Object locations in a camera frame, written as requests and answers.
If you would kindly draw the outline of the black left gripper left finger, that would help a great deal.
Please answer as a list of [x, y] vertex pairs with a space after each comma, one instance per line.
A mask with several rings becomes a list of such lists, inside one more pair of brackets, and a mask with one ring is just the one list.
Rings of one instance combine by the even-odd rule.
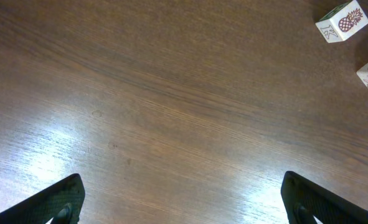
[[0, 213], [0, 223], [77, 224], [85, 199], [81, 176], [72, 174]]

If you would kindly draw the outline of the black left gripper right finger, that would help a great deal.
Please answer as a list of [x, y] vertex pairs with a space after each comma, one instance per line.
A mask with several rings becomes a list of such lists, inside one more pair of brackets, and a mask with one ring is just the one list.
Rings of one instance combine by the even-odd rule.
[[285, 172], [281, 197], [290, 224], [368, 224], [368, 211], [293, 171]]

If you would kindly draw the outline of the wooden block letter K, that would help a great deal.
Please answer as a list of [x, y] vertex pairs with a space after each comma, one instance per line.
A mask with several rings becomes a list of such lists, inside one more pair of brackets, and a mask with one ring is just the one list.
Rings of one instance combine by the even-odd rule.
[[326, 42], [344, 42], [368, 25], [368, 17], [357, 0], [335, 7], [315, 23]]

